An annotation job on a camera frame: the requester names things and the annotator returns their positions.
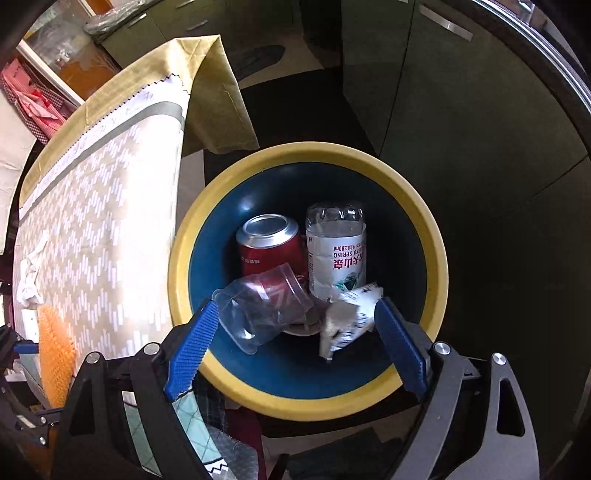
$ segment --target clear plastic cup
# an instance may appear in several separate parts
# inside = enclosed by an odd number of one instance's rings
[[[313,307],[287,263],[234,280],[212,300],[224,330],[249,355]]]

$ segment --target plastic water bottle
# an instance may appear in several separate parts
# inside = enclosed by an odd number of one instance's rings
[[[365,285],[365,219],[360,203],[310,206],[306,240],[310,293],[321,303]]]

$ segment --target cabinet door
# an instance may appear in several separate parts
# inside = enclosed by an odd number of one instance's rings
[[[234,50],[236,33],[225,1],[214,0],[206,7],[199,7],[198,1],[178,9],[177,16],[172,19],[156,17],[156,23],[166,39],[221,35],[226,52]]]
[[[414,0],[342,0],[343,94],[379,155],[398,88]]]
[[[589,375],[590,216],[587,158],[510,214],[475,227],[439,332],[462,355],[507,356],[542,469],[572,438]]]
[[[164,36],[168,37],[167,26],[188,20],[214,1],[216,0],[162,0],[150,8],[150,14],[158,27],[163,29]]]
[[[165,41],[150,12],[146,11],[120,27],[102,45],[125,68]]]
[[[417,1],[381,159],[422,195],[444,239],[505,215],[585,155],[503,42],[439,0]]]

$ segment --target cabinet handle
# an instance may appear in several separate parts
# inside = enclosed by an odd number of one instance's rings
[[[143,18],[146,18],[148,16],[148,14],[141,14],[138,18],[134,18],[131,22],[129,22],[127,24],[127,27],[133,27],[137,22],[139,22],[140,20],[142,20]]]
[[[468,32],[468,30],[466,30],[465,28],[462,28],[459,25],[450,22],[448,19],[443,18],[439,14],[436,14],[433,10],[428,9],[424,5],[421,5],[418,8],[418,11],[425,15],[425,17],[427,17],[429,20],[433,20],[436,24],[441,25],[443,28],[449,30],[452,33],[455,33],[459,37],[462,37],[467,41],[472,40],[472,32]]]
[[[198,24],[196,24],[196,25],[194,25],[194,26],[192,26],[192,27],[189,27],[189,28],[187,29],[187,31],[188,31],[188,32],[190,32],[191,30],[195,30],[196,28],[202,27],[202,26],[204,26],[204,25],[205,25],[207,22],[209,22],[209,20],[205,19],[205,20],[203,20],[202,22],[199,22]]]
[[[192,4],[195,0],[186,0],[186,2],[182,2],[178,4],[175,8],[182,8],[186,7],[188,4]]]

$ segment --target crumpled paper wrapper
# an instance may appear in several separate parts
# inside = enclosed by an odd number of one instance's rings
[[[320,331],[320,356],[331,361],[333,353],[374,329],[375,304],[384,289],[375,283],[342,293],[326,310]]]

